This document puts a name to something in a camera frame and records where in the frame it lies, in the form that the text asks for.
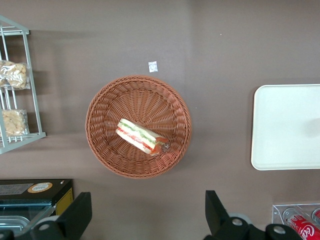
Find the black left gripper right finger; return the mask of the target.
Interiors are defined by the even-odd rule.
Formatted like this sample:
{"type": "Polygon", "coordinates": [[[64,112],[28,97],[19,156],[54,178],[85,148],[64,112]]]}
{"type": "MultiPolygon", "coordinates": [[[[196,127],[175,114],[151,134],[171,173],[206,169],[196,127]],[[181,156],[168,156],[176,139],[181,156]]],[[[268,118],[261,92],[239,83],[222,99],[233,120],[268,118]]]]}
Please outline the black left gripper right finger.
{"type": "Polygon", "coordinates": [[[214,190],[205,191],[205,218],[210,230],[205,240],[249,239],[249,224],[239,215],[229,216],[214,190]]]}

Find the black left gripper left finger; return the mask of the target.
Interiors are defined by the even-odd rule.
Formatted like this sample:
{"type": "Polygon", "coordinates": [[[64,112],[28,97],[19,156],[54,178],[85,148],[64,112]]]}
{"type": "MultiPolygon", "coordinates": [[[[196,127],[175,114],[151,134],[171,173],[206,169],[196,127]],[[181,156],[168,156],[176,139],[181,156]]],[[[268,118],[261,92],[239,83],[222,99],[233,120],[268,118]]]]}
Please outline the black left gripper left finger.
{"type": "Polygon", "coordinates": [[[82,192],[60,216],[40,221],[30,236],[33,240],[79,240],[91,219],[91,193],[82,192]]]}

